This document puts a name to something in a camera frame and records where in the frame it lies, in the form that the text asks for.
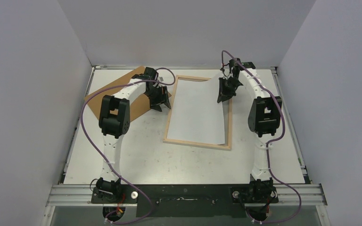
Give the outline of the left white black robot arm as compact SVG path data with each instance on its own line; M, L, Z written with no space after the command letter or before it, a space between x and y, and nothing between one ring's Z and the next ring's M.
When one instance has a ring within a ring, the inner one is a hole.
M103 134L104 150L102 172L96 182L97 196L108 202L125 198L120 173L121 145L131 124L131 104L140 96L146 96L150 109L161 112L161 105L171 108L167 85L156 69L147 67L135 74L121 90L104 95L99 113L99 127Z

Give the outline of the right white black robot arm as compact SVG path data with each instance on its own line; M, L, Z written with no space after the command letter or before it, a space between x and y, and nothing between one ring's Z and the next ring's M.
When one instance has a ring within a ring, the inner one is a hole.
M276 135L280 126L281 116L278 110L282 105L280 97L272 98L255 73L251 62L243 63L239 58L231 59L220 69L223 73L219 78L219 93L217 102L232 99L240 86L245 86L253 102L247 119L247 125L255 135L254 166L251 180L247 188L233 192L234 199L243 203L269 203L276 200L276 189L270 174L270 145L267 142Z

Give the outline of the brown cardboard backing board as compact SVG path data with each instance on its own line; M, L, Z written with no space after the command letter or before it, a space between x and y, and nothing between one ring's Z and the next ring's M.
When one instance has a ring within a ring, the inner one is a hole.
M84 113L86 107L91 109L99 123L121 122L123 124L130 124L133 120L151 110L149 99L144 94L146 91L146 81L141 79L145 68L140 66L115 80L114 83L110 83L85 97L80 121L85 121ZM164 69L164 67L159 67L155 70L158 73L158 71ZM173 85L176 82L176 77L173 73L171 74L173 76L172 82L165 83L159 79L158 75L158 83L166 87Z

